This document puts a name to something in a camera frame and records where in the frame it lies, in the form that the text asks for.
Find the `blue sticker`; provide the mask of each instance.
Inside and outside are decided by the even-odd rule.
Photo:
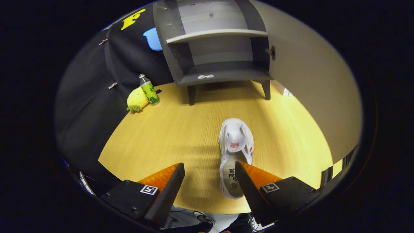
[[[148,45],[152,50],[162,50],[155,27],[144,32],[143,36],[147,38]]]

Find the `shoe insole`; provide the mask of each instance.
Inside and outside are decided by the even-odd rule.
[[[243,155],[243,152],[239,151],[231,153],[229,160],[224,164],[223,167],[223,181],[224,185],[231,196],[240,198],[243,197],[243,191],[240,188],[238,178],[236,177],[236,161],[247,162]]]

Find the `yellow wooden tabletop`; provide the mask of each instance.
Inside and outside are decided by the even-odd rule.
[[[253,165],[281,178],[295,176],[319,188],[321,172],[332,166],[329,147],[312,116],[294,96],[271,85],[271,100],[260,84],[213,83],[197,87],[195,105],[187,89],[160,85],[160,103],[126,113],[106,143],[99,162],[121,180],[138,181],[183,162],[185,177],[174,205],[222,214],[250,212],[246,199],[220,192],[221,124],[242,119],[254,138]]]

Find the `pineapple plush toy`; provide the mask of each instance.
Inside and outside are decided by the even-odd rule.
[[[127,105],[130,112],[141,111],[147,104],[149,103],[147,96],[145,95],[144,91],[141,87],[133,90],[131,94],[128,96]]]

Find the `black pants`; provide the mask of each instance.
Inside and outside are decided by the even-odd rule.
[[[200,223],[194,226],[184,226],[177,228],[170,228],[162,230],[166,233],[198,233],[200,231],[208,233],[213,228],[210,223]],[[231,233],[252,233],[252,228],[249,225],[249,214],[239,214],[237,219],[230,224],[226,229],[222,230],[230,231]]]

